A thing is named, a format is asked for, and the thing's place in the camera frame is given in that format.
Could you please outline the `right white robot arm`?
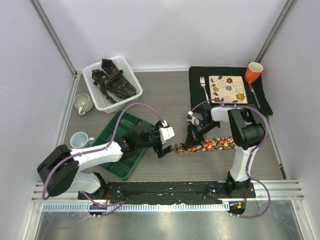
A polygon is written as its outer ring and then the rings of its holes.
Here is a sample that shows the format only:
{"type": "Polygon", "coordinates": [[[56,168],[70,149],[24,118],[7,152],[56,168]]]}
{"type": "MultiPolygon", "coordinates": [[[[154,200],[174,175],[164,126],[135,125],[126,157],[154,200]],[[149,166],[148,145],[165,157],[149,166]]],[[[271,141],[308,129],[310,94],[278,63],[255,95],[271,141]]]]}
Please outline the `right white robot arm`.
{"type": "Polygon", "coordinates": [[[251,183],[254,157],[269,134],[265,117],[253,105],[211,106],[204,101],[188,112],[187,121],[185,150],[203,144],[204,135],[219,128],[221,122],[229,124],[236,152],[227,174],[225,191],[230,197],[242,197],[251,183]]]}

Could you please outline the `red floral patterned tie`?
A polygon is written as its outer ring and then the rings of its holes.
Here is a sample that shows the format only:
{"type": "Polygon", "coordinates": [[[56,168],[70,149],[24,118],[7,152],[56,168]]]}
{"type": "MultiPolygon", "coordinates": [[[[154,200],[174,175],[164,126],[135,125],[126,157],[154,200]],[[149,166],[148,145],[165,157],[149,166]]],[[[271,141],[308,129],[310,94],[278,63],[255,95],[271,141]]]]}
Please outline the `red floral patterned tie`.
{"type": "Polygon", "coordinates": [[[183,143],[177,143],[175,145],[175,152],[177,154],[183,154],[220,150],[235,150],[236,148],[237,145],[232,137],[218,137],[213,139],[206,139],[201,144],[190,148],[185,148],[183,143]]]}

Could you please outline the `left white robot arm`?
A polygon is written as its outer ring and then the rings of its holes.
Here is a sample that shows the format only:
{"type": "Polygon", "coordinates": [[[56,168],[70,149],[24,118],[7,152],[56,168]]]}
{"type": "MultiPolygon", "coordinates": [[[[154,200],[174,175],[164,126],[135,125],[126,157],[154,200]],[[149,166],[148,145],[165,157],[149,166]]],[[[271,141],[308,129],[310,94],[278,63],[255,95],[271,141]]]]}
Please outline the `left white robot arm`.
{"type": "Polygon", "coordinates": [[[163,146],[174,136],[174,129],[166,121],[160,120],[156,125],[140,121],[125,135],[114,135],[105,144],[71,149],[65,144],[59,145],[37,167],[43,182],[41,197],[47,200],[70,190],[100,200],[107,192],[105,182],[99,174],[83,173],[83,170],[130,158],[139,149],[152,148],[158,158],[162,158],[173,151],[172,146],[163,146]]]}

